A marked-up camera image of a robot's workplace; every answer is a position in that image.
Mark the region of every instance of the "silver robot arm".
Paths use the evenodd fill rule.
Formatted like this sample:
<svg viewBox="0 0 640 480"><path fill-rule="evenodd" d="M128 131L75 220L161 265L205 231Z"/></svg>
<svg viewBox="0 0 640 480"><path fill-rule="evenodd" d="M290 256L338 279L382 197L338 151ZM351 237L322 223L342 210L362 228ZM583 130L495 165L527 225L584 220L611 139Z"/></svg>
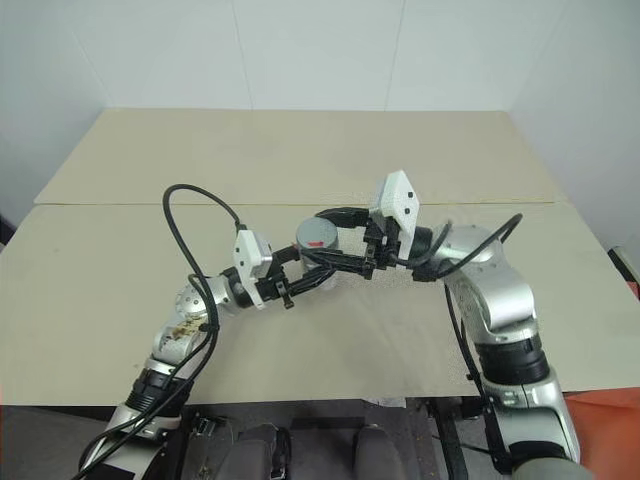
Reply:
<svg viewBox="0 0 640 480"><path fill-rule="evenodd" d="M240 310L231 294L228 279L219 275L208 279L219 315L233 316ZM156 334L151 355L147 358L140 376L124 403L116 407L106 432L91 446L81 459L81 469L110 448L124 434L139 425L139 416L153 405L161 404L186 382L201 362L204 349L188 360L175 375L176 367L205 341L207 311L204 301L196 290L187 285L177 295L174 311L167 323ZM182 423L182 410L189 398L191 385L158 415L144 426L135 437L115 453L102 461L86 476L92 478L165 478L160 472L166 470L167 445Z"/></svg>
<svg viewBox="0 0 640 480"><path fill-rule="evenodd" d="M475 225L452 227L430 261L432 268L455 264L489 235ZM506 471L537 457L579 463L571 416L542 350L533 293L507 262L502 244L494 241L442 280L453 292L480 359L485 418L488 429L499 433L493 438L489 433L489 442L503 454L494 455L496 468Z"/></svg>
<svg viewBox="0 0 640 480"><path fill-rule="evenodd" d="M417 196L404 172L399 171L387 177L371 208L320 212L312 221L303 222L297 243L291 247L272 252L260 234L240 229L234 266L208 279L216 307L222 314L233 315L252 306L262 309L269 300L282 299L284 306L291 308L292 297L321 285L338 270L371 279L376 269L406 267L413 270L414 280L433 281L436 277L429 278L430 274L421 278L420 270L441 272L444 267L446 271L489 235L473 225L442 226L435 232L416 227L418 209ZM338 250L338 227L364 227L364 256ZM437 240L432 242L445 228L444 241L440 245ZM428 262L411 264L412 259L425 254ZM304 273L290 282L283 265L299 260ZM579 476L584 471L577 465L580 447L576 433L556 374L541 348L533 294L507 263L502 244L494 241L442 280L453 292L480 358L487 436L495 452L496 469L511 473L516 467L527 466L534 477L522 478L535 478L547 471L544 469L564 472L569 468L577 472L575 478L584 478ZM117 407L104 436L85 450L81 465L97 465L87 478L93 474L95 478L118 478L116 474L122 474L122 478L139 480L153 478L152 473L162 469L167 441L178 430L189 397L191 384L187 379L199 368L204 350L177 367L205 341L206 320L204 302L188 285L178 294L171 319L156 335L152 354L127 401ZM138 428L141 413L171 396L175 398L161 412ZM133 429L139 431L131 441L99 464L94 462Z"/></svg>

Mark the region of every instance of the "table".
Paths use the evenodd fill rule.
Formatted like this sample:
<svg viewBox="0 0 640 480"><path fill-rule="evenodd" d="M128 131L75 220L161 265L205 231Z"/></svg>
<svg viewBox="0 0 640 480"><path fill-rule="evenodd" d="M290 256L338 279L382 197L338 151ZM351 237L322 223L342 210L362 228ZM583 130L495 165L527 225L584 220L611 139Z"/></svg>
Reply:
<svg viewBox="0 0 640 480"><path fill-rule="evenodd" d="M238 213L275 247L317 210ZM532 285L562 386L639 384L637 302L570 205L423 206L420 223L452 218L496 227L517 211L525 219L506 254ZM234 234L220 208L178 206L176 217L206 271L229 266ZM341 238L343 245L354 240ZM121 401L188 273L159 206L37 206L0 256L4 401ZM295 301L292 310L274 302L227 319L191 401L474 393L441 286L412 283L401 271L376 272L370 282L345 274L333 290Z"/></svg>
<svg viewBox="0 0 640 480"><path fill-rule="evenodd" d="M399 169L422 203L566 199L504 112L134 109L107 110L36 203L157 204L186 182L233 205L369 204Z"/></svg>
<svg viewBox="0 0 640 480"><path fill-rule="evenodd" d="M366 123L371 115L374 120L361 127L369 135L363 133L357 142L353 135L348 136L351 151L356 151L358 142L374 142L384 148L392 141L380 141L378 128L372 126L378 122L391 128L383 120L386 114L259 112L256 118L261 123L255 122L261 129L269 123L269 115L274 125L282 124L282 116L298 116L300 122L286 123L290 128L304 122L326 126L342 115L344 124L352 115ZM166 184L193 181L213 190L220 187L231 195L232 203L240 204L237 210L243 220L278 248L294 239L304 218L349 194L355 195L352 199L364 198L366 189L370 195L373 185L369 177L374 176L373 170L384 167L382 157L377 166L355 165L365 159L362 152L369 151L363 146L353 164L348 165L348 158L342 157L342 170L358 171L367 181L334 171L338 180L332 184L333 190L308 181L308 164L286 170L286 175L281 169L271 169L276 180L278 172L287 179L279 188L273 188L272 178L249 175L246 182L233 183L221 180L221 176L203 176L205 170L228 171L229 178L242 173L242 160L220 145L215 131L209 132L209 147L198 143L204 142L199 136L204 135L204 127L198 130L198 125L210 126L225 116L231 123L237 117L243 119L238 122L244 126L235 128L244 132L245 142L254 137L258 143L264 140L247 130L248 112L108 111L38 197L40 204L0 255L0 382L5 403L112 405L126 398L155 332L169 317L175 294L190 273L155 196ZM407 125L415 121L420 130L426 123L439 125L440 135L432 140L442 151L447 145L444 137L477 138L476 143L469 140L466 147L449 142L457 156L453 163L442 163L436 176L440 176L439 182L449 176L451 188L433 190L428 162L425 165L417 156L408 155L409 150L404 152L407 170L421 172L411 177L423 203L419 223L429 226L451 218L459 224L495 228L514 213L524 213L521 226L506 245L506 254L533 288L543 346L563 388L640 385L636 368L640 362L640 306L508 118L491 112L392 117ZM358 122L350 121L350 128L355 129ZM182 123L186 127L178 129L181 133L173 140L160 135ZM201 170L178 174L177 167L167 163L171 155L164 152L188 151L189 135L185 132L189 129L200 132L194 134L199 138L195 145L202 148L194 147L183 166L199 164ZM459 135L460 129L466 133ZM275 150L295 150L286 147L294 142L289 130L273 127L271 134L275 136L273 143L279 145ZM162 137L158 139L162 148L150 146L152 137ZM481 140L489 137L490 142ZM104 153L109 139L117 145L113 157ZM296 147L301 154L320 148L316 143L306 147L303 143ZM427 159L434 157L429 155L429 145L425 143ZM456 169L465 170L463 155L470 156L478 149L484 152L481 157L502 152L494 165L504 164L505 168L490 171L471 165L468 170L475 177L456 174ZM158 155L157 168L151 168L152 150ZM134 161L131 152L138 152L140 160ZM211 152L234 161L204 162ZM107 165L107 158L114 159L112 165ZM519 167L509 167L510 161ZM280 167L286 167L284 160ZM124 175L124 170L131 178L118 176ZM322 175L329 181L329 173ZM458 180L470 189L456 189ZM307 188L292 188L293 200L284 203L284 186L303 183ZM255 189L265 194L264 204L256 203ZM333 193L323 197L323 191ZM493 201L482 203L483 198ZM178 203L182 203L175 207L179 225L205 270L215 274L229 266L234 232L222 209L186 195L178 198ZM361 248L354 234L344 232L341 243ZM292 310L276 302L266 311L250 310L225 320L214 357L190 401L473 395L440 285L412 283L402 271L376 272L370 282L340 275L333 290L309 292L295 302Z"/></svg>

